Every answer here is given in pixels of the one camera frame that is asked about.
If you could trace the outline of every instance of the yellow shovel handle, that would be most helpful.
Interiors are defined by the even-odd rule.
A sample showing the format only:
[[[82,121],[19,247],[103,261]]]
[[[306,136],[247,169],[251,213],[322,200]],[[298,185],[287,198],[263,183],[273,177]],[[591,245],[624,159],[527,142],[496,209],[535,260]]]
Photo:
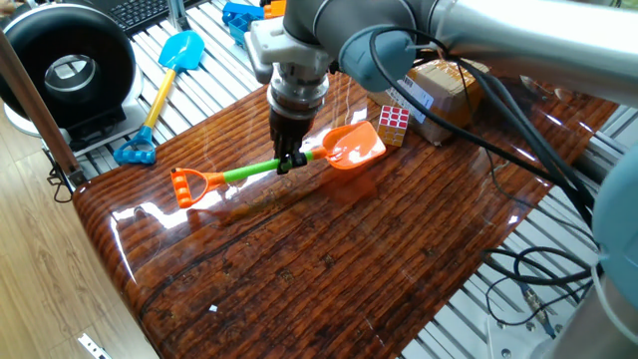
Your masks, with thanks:
[[[159,86],[158,95],[156,96],[156,100],[153,101],[151,110],[147,115],[147,120],[144,121],[144,126],[153,128],[156,125],[156,121],[158,120],[158,116],[160,115],[161,108],[163,107],[163,102],[164,100],[166,100],[166,95],[168,95],[168,91],[170,91],[170,87],[172,86],[172,81],[174,79],[175,70],[166,70],[166,75],[163,77],[161,86]]]

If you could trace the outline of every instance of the toy shovel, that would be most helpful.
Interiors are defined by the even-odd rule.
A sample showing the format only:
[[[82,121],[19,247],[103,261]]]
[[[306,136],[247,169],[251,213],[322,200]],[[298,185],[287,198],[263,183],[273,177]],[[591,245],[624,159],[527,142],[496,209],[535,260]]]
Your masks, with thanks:
[[[326,159],[336,169],[349,170],[369,162],[382,155],[385,151],[386,147],[372,125],[369,122],[361,122],[330,131],[323,139],[323,147],[308,151],[304,155],[308,162]],[[170,178],[172,179],[172,186],[175,189],[179,207],[188,208],[200,201],[207,192],[218,188],[224,183],[243,180],[267,171],[274,171],[278,167],[279,160],[270,160],[224,173],[203,174],[190,169],[173,169],[170,172]],[[193,198],[190,194],[186,175],[195,175],[206,183],[203,192],[197,198]]]
[[[199,64],[203,53],[203,40],[194,31],[188,30],[171,36],[159,54],[159,63],[168,67],[166,75],[158,89],[158,95],[153,101],[147,119],[140,131],[132,140],[123,144],[113,153],[119,164],[147,164],[156,162],[156,149],[152,142],[153,127],[156,125],[161,108],[170,91],[175,75],[184,70],[194,70]],[[125,150],[128,147],[144,146],[150,150]]]

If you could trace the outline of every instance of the label on box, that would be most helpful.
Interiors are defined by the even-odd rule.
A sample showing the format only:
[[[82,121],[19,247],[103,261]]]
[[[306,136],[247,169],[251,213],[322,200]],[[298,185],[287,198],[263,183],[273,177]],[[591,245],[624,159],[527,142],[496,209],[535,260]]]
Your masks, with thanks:
[[[399,84],[406,90],[408,90],[408,92],[410,93],[410,95],[412,95],[412,97],[414,97],[415,99],[417,99],[417,101],[419,101],[419,103],[423,104],[423,106],[426,107],[426,109],[430,109],[430,107],[432,106],[432,103],[435,101],[435,99],[430,96],[430,94],[428,94],[424,89],[422,89],[419,85],[415,84],[414,81],[412,81],[411,78],[409,78],[408,76],[406,76],[405,79],[403,80],[399,80]],[[399,106],[401,106],[404,109],[407,109],[408,111],[410,111],[410,113],[412,114],[412,116],[415,117],[415,119],[417,119],[417,121],[419,121],[419,123],[423,123],[426,120],[426,116],[422,113],[420,113],[417,109],[415,109],[414,106],[410,105],[410,103],[404,99],[403,96],[401,96],[401,94],[399,94],[397,92],[397,90],[395,89],[390,89],[387,91],[388,95],[390,95],[390,97],[396,101]]]

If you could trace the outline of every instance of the wooden table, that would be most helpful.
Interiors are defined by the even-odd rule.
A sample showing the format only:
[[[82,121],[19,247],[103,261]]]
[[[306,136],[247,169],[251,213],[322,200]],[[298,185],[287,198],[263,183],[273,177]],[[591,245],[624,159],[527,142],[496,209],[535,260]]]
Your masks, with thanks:
[[[570,162],[616,108],[521,94]],[[409,134],[361,169],[314,162],[179,209],[170,169],[221,172],[272,157],[265,98],[262,88],[158,147],[154,166],[117,168],[79,188],[74,204],[89,239],[162,357],[397,355],[476,270],[479,250],[499,245],[528,208],[496,191],[476,146],[435,148]],[[378,116],[365,91],[333,76],[304,146],[353,118]],[[489,106],[476,127],[529,153]],[[532,202],[549,190],[515,166],[496,175]]]

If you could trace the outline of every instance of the wooden post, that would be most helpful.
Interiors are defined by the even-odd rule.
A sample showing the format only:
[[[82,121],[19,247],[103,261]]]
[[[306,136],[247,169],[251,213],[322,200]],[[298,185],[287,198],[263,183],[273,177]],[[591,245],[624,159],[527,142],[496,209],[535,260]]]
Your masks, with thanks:
[[[38,129],[40,136],[49,147],[51,155],[65,175],[74,185],[85,181],[78,160],[64,141],[49,109],[22,66],[18,55],[11,47],[9,39],[2,31],[0,31],[0,75],[5,79],[20,105]]]

